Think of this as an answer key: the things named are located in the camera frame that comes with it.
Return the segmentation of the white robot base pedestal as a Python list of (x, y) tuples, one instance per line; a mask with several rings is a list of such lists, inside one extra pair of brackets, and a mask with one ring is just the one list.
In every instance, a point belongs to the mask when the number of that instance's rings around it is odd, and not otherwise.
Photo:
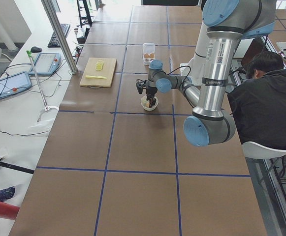
[(202, 78), (204, 64), (207, 57), (208, 52), (208, 44), (209, 38), (206, 34), (207, 26), (202, 22), (198, 40), (195, 47), (194, 56), (190, 59), (188, 63), (181, 63), (180, 66), (184, 66), (180, 69), (181, 75), (186, 75), (188, 70), (186, 70), (186, 66), (188, 65), (191, 68), (191, 72), (189, 76), (192, 77), (193, 80), (198, 78)]

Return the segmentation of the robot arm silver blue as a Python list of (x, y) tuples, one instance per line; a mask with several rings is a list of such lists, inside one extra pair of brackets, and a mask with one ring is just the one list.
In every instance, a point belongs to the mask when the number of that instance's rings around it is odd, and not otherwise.
[(200, 88), (193, 84), (189, 76), (168, 75), (162, 67), (162, 61), (157, 59), (151, 61), (146, 80), (147, 97), (153, 98), (158, 91), (167, 93), (172, 89), (177, 89), (191, 105), (193, 116), (217, 121), (223, 119), (222, 103), (228, 82), (230, 62), (205, 62)]
[(184, 121), (186, 139), (204, 147), (231, 139), (234, 119), (222, 110), (230, 66), (240, 41), (270, 34), (275, 24), (274, 0), (207, 0), (202, 19), (209, 38), (197, 104)]

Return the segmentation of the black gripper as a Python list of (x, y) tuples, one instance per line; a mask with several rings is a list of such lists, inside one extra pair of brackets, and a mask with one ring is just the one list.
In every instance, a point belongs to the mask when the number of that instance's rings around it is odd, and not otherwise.
[(146, 105), (150, 105), (151, 99), (151, 107), (155, 106), (157, 99), (155, 98), (155, 94), (157, 93), (156, 87), (148, 87), (146, 88)]

